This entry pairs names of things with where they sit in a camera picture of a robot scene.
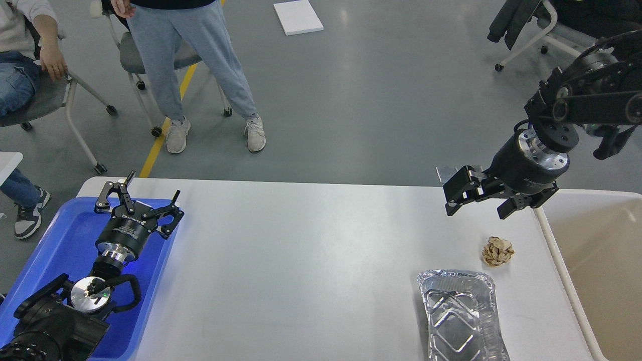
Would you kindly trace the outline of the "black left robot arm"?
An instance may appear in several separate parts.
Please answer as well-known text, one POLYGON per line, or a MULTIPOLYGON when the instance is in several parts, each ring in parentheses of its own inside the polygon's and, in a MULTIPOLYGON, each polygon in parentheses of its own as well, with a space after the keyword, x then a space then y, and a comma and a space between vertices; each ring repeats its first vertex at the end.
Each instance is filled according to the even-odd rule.
POLYGON ((64 204, 2 304, 2 360, 125 360, 184 211, 107 181, 64 204))

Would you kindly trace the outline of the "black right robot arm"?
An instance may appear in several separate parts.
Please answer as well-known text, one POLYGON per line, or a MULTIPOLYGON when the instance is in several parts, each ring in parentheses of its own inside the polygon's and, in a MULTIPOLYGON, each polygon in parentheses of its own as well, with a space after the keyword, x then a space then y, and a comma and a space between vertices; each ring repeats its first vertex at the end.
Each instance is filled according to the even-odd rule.
POLYGON ((492 198, 504 199, 500 219, 541 207, 570 166, 569 152, 579 142, 575 126, 601 138, 595 158, 619 153, 640 126, 640 53, 618 60, 605 50, 638 40, 639 30, 600 39, 568 68, 555 68, 527 101, 527 119, 514 126, 491 166, 463 166, 443 185, 447 215, 492 198))

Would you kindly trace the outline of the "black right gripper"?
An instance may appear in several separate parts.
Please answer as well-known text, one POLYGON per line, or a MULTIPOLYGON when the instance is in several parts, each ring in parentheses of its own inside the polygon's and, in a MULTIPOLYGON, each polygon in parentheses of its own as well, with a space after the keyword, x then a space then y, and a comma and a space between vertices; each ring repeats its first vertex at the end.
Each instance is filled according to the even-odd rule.
POLYGON ((448 216, 462 206, 502 197, 502 184, 512 196, 497 207, 500 219, 524 208, 538 208, 555 192, 556 180, 570 166, 566 153, 548 148, 534 128, 520 129, 505 142, 480 177, 463 166, 443 185, 448 216))

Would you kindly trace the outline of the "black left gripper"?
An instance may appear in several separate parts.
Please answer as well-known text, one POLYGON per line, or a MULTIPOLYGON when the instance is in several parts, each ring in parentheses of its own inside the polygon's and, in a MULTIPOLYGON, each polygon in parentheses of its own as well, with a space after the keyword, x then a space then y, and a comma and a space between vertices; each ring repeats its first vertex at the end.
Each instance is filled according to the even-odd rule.
POLYGON ((176 204, 181 190, 177 190, 170 203, 164 207, 154 209, 140 201, 133 202, 127 186, 135 174, 136 171, 131 171, 122 182, 106 182, 94 206, 97 214, 112 211, 95 242, 98 254, 110 256, 120 262, 138 260, 154 232, 158 233, 158 237, 168 239, 185 214, 176 204), (108 201, 111 194, 117 194, 120 206, 111 206, 108 201), (159 224, 165 217, 171 217, 172 220, 159 224))

